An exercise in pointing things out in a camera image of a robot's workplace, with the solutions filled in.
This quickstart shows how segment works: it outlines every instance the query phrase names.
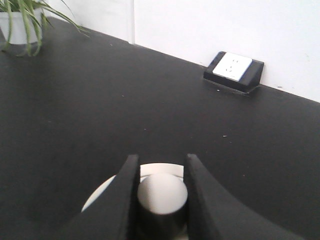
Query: black table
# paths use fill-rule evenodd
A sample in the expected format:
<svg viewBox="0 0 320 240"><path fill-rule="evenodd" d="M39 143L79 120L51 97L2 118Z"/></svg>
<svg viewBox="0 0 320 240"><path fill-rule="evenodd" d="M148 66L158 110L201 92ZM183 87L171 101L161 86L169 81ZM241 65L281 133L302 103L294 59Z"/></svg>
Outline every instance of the black table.
<svg viewBox="0 0 320 240"><path fill-rule="evenodd" d="M59 229L134 153L195 153L244 204L320 238L320 103L236 94L200 65L52 22L39 56L0 54L0 239Z"/></svg>

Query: white round base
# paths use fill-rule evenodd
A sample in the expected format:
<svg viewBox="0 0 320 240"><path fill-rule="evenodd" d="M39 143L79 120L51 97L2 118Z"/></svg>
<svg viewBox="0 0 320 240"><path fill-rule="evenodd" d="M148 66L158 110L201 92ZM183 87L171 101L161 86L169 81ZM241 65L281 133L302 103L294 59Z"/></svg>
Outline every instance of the white round base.
<svg viewBox="0 0 320 240"><path fill-rule="evenodd" d="M140 166L140 182L142 182L146 177L153 175L153 174L171 174L181 181L184 180L184 166L172 163L149 163L143 164ZM102 192L110 185L112 180L115 178L116 175L110 177L104 183L102 183L88 198L85 204L82 207L81 212L86 210L101 194ZM174 240L188 240L187 231L182 233L181 235L177 236Z"/></svg>

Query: white outlet faceplate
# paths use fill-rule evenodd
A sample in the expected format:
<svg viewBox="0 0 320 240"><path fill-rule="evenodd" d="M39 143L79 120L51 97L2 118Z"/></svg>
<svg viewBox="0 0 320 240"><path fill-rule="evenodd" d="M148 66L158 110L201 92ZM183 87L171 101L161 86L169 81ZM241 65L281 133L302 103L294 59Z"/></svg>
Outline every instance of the white outlet faceplate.
<svg viewBox="0 0 320 240"><path fill-rule="evenodd" d="M212 73L239 82L251 63L249 57L226 52Z"/></svg>

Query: white flower pot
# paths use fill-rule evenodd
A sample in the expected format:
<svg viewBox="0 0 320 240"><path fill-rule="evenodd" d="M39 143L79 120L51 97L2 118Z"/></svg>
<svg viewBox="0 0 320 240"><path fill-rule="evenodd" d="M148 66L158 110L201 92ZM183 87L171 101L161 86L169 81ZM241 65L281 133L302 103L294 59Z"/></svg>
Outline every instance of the white flower pot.
<svg viewBox="0 0 320 240"><path fill-rule="evenodd" d="M34 10L36 19L41 23L41 13L42 10L37 8ZM37 35L34 30L32 21L30 21L30 43L35 43L38 41ZM9 35L9 16L7 12L0 12L0 28L2 30L5 40L8 40ZM21 12L12 12L12 34L10 39L11 44L27 44L27 34L25 30L25 24L22 19Z"/></svg>

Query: white wall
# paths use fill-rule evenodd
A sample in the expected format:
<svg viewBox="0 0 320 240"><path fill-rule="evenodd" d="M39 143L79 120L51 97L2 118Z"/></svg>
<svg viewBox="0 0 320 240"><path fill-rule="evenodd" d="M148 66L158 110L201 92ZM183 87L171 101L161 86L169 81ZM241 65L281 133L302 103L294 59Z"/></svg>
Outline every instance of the white wall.
<svg viewBox="0 0 320 240"><path fill-rule="evenodd" d="M78 23L130 40L133 0L65 1ZM134 15L138 45L203 66L219 51L257 59L262 84L320 102L319 0L134 0Z"/></svg>
<svg viewBox="0 0 320 240"><path fill-rule="evenodd" d="M49 0L48 3L77 24L128 41L128 4L132 1L64 0L74 16L61 0Z"/></svg>

